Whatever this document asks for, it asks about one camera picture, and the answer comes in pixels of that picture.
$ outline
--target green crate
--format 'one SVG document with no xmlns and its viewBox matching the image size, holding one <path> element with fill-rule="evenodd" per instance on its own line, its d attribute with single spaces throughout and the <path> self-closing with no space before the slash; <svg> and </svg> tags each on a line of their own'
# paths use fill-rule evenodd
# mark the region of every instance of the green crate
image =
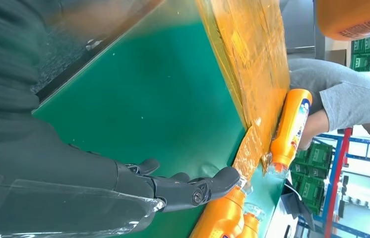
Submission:
<svg viewBox="0 0 370 238">
<path fill-rule="evenodd" d="M 308 207 L 311 211 L 312 211 L 312 214 L 313 215 L 317 215 L 319 216 L 320 212 L 321 212 L 321 206 L 313 206 L 311 204 L 307 204 L 305 203 L 306 207 Z"/>
<path fill-rule="evenodd" d="M 310 166 L 308 167 L 308 175 L 319 179 L 326 179 L 328 177 L 329 169 L 317 168 Z"/>
<path fill-rule="evenodd" d="M 302 200 L 312 206 L 320 206 L 324 198 L 324 180 L 304 177 L 299 194 Z"/>
<path fill-rule="evenodd" d="M 296 162 L 302 162 L 307 163 L 308 162 L 308 156 L 309 156 L 309 150 L 300 150 L 296 153 L 295 161 Z"/>
<path fill-rule="evenodd" d="M 310 146 L 308 165 L 328 170 L 331 166 L 331 160 L 331 145 L 314 143 Z"/>
<path fill-rule="evenodd" d="M 303 180 L 305 178 L 304 174 L 296 173 L 296 172 L 291 172 L 292 176 L 292 185 L 296 189 L 296 191 L 299 191 L 299 189 L 302 186 Z"/>
<path fill-rule="evenodd" d="M 370 53 L 352 55 L 350 68 L 358 72 L 370 71 Z"/>
<path fill-rule="evenodd" d="M 296 162 L 296 161 L 294 161 L 290 165 L 290 170 L 292 172 L 296 172 L 296 173 L 300 173 L 300 174 L 304 174 L 304 175 L 307 175 L 309 173 L 308 168 L 309 168 L 308 164 L 301 163 L 301 162 Z"/>
<path fill-rule="evenodd" d="M 365 40 L 352 41 L 352 54 L 361 54 L 365 52 Z"/>
<path fill-rule="evenodd" d="M 352 41 L 352 55 L 370 53 L 370 37 Z"/>
</svg>

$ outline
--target gray t-shirt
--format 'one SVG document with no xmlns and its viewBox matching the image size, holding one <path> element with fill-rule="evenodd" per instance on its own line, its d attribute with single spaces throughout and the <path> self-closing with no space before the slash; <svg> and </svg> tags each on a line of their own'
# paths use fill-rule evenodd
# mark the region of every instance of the gray t-shirt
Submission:
<svg viewBox="0 0 370 238">
<path fill-rule="evenodd" d="M 330 131 L 370 123 L 370 77 L 337 63 L 290 59 L 290 88 L 312 93 L 310 114 L 325 109 Z"/>
</svg>

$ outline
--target green work surface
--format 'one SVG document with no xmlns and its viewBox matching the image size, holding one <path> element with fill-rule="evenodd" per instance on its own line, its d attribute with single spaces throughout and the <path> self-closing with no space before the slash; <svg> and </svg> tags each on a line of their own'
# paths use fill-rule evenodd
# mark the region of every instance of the green work surface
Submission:
<svg viewBox="0 0 370 238">
<path fill-rule="evenodd" d="M 245 129 L 201 21 L 142 34 L 160 23 L 164 10 L 176 12 L 178 2 L 164 1 L 34 116 L 82 150 L 124 163 L 156 158 L 156 175 L 186 172 L 194 178 L 204 176 L 204 168 L 231 165 Z M 196 13 L 194 1 L 181 2 L 181 14 Z M 259 170 L 253 178 L 248 200 L 267 213 L 263 237 L 283 182 L 262 178 Z M 202 209 L 157 214 L 146 230 L 125 237 L 188 237 Z"/>
</svg>

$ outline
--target detergent bottle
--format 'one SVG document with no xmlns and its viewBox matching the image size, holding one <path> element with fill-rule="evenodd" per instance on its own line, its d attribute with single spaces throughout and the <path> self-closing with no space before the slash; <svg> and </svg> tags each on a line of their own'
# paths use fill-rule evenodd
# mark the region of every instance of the detergent bottle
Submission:
<svg viewBox="0 0 370 238">
<path fill-rule="evenodd" d="M 312 95 L 305 89 L 292 89 L 286 95 L 276 138 L 271 143 L 270 173 L 286 178 L 308 118 Z"/>
<path fill-rule="evenodd" d="M 252 186 L 243 177 L 226 196 L 211 201 L 190 238 L 237 238 L 244 229 L 244 203 Z"/>
<path fill-rule="evenodd" d="M 258 238 L 259 223 L 264 220 L 265 213 L 253 203 L 245 203 L 244 229 L 237 238 Z"/>
</svg>

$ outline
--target orange bottle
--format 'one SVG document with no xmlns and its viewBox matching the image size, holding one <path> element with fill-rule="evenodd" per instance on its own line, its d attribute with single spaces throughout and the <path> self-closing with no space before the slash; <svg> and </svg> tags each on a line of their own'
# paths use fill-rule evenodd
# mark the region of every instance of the orange bottle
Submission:
<svg viewBox="0 0 370 238">
<path fill-rule="evenodd" d="M 241 178 L 226 196 L 205 207 L 190 238 L 236 238 L 244 229 L 244 203 L 252 186 Z"/>
<path fill-rule="evenodd" d="M 312 95 L 305 89 L 292 89 L 286 95 L 277 136 L 271 143 L 269 172 L 287 177 L 289 166 L 296 156 L 308 118 Z"/>
<path fill-rule="evenodd" d="M 258 226 L 265 213 L 252 203 L 245 203 L 245 226 L 237 238 L 258 238 Z"/>
<path fill-rule="evenodd" d="M 370 0 L 316 0 L 320 31 L 334 40 L 370 36 Z"/>
</svg>

